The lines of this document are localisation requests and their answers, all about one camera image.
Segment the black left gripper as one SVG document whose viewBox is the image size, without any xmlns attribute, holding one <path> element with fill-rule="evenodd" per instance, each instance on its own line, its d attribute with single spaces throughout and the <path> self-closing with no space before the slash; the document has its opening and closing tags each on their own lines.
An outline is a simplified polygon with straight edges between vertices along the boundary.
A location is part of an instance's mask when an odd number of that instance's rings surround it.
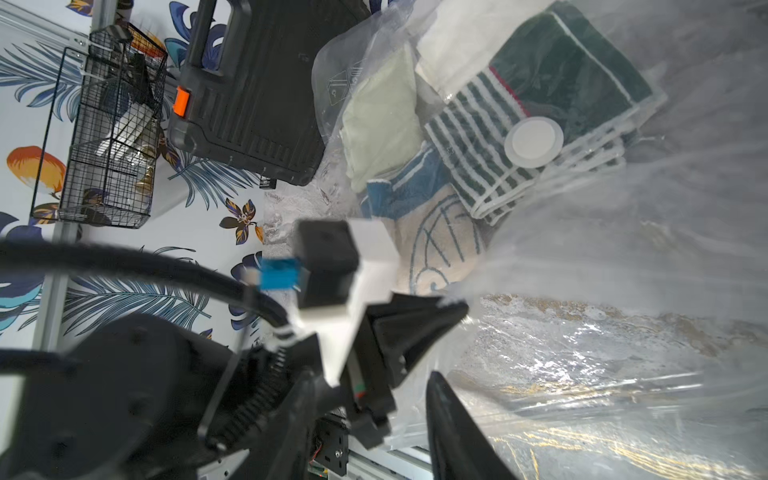
<svg viewBox="0 0 768 480">
<path fill-rule="evenodd" d="M 383 445 L 396 410 L 392 389 L 400 386 L 428 350 L 469 313 L 464 301 L 396 294 L 369 306 L 337 384 L 315 381 L 318 417 L 342 409 L 349 434 L 365 449 Z"/>
</svg>

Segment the cream and teal towel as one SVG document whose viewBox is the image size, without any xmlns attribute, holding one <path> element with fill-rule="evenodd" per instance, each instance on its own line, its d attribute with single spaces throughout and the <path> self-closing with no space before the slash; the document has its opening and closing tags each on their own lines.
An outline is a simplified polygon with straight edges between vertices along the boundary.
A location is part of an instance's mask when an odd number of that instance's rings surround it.
<svg viewBox="0 0 768 480">
<path fill-rule="evenodd" d="M 480 231 L 434 146 L 366 183 L 361 213 L 384 222 L 400 255 L 396 291 L 431 296 L 462 281 L 484 251 Z"/>
</svg>

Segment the white towel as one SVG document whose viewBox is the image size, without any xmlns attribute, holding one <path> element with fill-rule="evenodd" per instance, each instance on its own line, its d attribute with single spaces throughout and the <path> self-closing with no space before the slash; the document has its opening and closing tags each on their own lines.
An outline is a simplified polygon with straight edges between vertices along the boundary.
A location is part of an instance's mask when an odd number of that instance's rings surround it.
<svg viewBox="0 0 768 480">
<path fill-rule="evenodd" d="M 418 40 L 416 72 L 449 100 L 485 68 L 525 21 L 548 1 L 443 1 Z"/>
</svg>

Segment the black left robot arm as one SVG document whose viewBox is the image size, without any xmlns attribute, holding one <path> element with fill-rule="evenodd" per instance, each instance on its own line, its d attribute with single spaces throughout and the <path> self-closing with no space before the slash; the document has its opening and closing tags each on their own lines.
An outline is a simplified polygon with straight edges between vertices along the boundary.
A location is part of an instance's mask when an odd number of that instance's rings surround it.
<svg viewBox="0 0 768 480">
<path fill-rule="evenodd" d="M 193 479 L 236 453 L 244 460 L 232 479 L 305 479 L 312 463 L 344 473 L 349 437 L 367 447 L 383 442 L 395 388 L 469 311 L 463 302 L 376 285 L 351 347 L 341 347 L 339 328 L 323 345 L 269 292 L 295 291 L 306 314 L 351 304 L 363 252 L 349 240 L 260 260 L 255 285 L 177 259 L 84 245 L 5 241 L 1 266 L 189 287 L 275 332 L 272 342 L 237 353 L 157 315 L 131 312 L 67 353 L 3 351 L 2 372 L 25 379 L 1 457 L 5 479 Z"/>
</svg>

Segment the green striped towel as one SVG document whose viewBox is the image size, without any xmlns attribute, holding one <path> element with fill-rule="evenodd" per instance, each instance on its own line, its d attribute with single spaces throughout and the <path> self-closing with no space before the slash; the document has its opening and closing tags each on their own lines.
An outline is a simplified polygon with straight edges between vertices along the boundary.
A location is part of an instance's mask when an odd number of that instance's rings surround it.
<svg viewBox="0 0 768 480">
<path fill-rule="evenodd" d="M 555 1 L 518 27 L 425 131 L 471 217 L 494 225 L 547 176 L 621 164 L 624 135 L 664 101 L 576 6 Z M 534 116 L 558 123 L 564 146 L 546 166 L 521 168 L 504 140 Z"/>
</svg>

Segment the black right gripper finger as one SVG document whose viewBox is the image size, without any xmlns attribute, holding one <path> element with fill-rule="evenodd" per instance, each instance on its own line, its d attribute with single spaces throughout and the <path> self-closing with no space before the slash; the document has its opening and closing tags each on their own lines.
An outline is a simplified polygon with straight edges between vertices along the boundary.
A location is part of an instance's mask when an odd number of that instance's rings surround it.
<svg viewBox="0 0 768 480">
<path fill-rule="evenodd" d="M 426 420 L 434 479 L 516 479 L 437 371 L 427 382 Z"/>
</svg>

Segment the clear plastic vacuum bag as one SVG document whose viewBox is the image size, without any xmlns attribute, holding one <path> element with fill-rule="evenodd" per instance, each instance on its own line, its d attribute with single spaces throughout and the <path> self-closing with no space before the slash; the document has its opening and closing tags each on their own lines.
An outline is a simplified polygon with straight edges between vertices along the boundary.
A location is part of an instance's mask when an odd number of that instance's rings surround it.
<svg viewBox="0 0 768 480">
<path fill-rule="evenodd" d="M 301 217 L 364 217 L 342 114 L 404 46 L 431 143 L 448 100 L 416 72 L 416 45 L 441 2 L 396 2 L 318 53 L 325 156 L 306 190 L 269 196 L 273 255 Z M 431 295 L 469 315 L 396 390 L 383 448 L 427 446 L 437 370 L 521 479 L 763 479 L 767 5 L 566 2 L 665 101 L 624 135 L 621 164 L 547 176 L 494 225 L 471 217 L 483 253 Z"/>
</svg>

